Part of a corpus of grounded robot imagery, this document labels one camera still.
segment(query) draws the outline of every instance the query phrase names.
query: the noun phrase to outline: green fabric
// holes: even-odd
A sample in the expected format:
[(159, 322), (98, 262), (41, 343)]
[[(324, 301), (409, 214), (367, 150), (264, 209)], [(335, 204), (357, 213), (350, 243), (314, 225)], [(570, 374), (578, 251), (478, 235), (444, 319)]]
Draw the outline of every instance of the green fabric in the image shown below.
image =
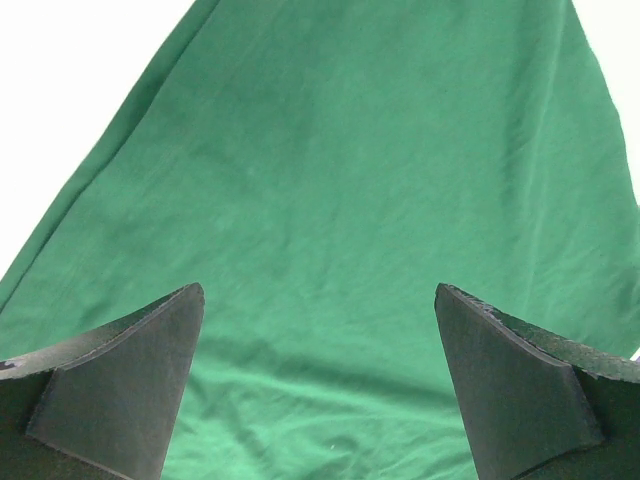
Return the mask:
[(164, 479), (472, 480), (437, 283), (629, 356), (638, 245), (570, 2), (198, 0), (0, 283), (0, 357), (198, 281)]

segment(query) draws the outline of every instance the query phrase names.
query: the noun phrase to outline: green cloth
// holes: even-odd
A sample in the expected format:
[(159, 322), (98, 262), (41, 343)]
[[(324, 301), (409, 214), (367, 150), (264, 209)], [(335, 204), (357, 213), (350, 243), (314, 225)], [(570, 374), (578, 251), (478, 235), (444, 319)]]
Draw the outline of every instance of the green cloth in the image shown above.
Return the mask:
[(437, 283), (629, 356), (638, 232), (569, 1), (197, 0), (0, 283), (0, 357), (197, 281), (164, 479), (472, 480)]

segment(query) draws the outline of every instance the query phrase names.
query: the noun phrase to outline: green tablecloth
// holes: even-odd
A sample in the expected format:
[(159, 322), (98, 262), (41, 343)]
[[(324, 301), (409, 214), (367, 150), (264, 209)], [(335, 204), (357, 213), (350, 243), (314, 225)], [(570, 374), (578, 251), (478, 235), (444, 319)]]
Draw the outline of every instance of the green tablecloth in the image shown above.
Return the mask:
[(164, 479), (472, 480), (436, 284), (629, 356), (638, 245), (570, 2), (197, 0), (0, 283), (0, 357), (198, 281)]

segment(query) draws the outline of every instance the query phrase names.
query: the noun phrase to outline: wrinkled green fabric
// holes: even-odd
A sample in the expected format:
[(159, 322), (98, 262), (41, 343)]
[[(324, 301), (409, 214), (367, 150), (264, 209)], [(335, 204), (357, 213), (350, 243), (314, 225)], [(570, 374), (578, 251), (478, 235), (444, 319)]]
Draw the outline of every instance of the wrinkled green fabric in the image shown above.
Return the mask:
[(472, 480), (437, 283), (629, 356), (638, 260), (570, 2), (197, 0), (0, 283), (0, 357), (198, 281), (164, 479)]

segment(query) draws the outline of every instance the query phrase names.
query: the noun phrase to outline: white background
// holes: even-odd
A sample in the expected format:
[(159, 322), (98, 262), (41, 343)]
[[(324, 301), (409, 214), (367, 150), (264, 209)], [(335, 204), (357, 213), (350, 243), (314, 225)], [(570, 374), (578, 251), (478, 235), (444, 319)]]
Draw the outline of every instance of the white background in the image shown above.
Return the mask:
[[(0, 0), (0, 277), (191, 3)], [(574, 3), (620, 112), (640, 192), (640, 7)]]

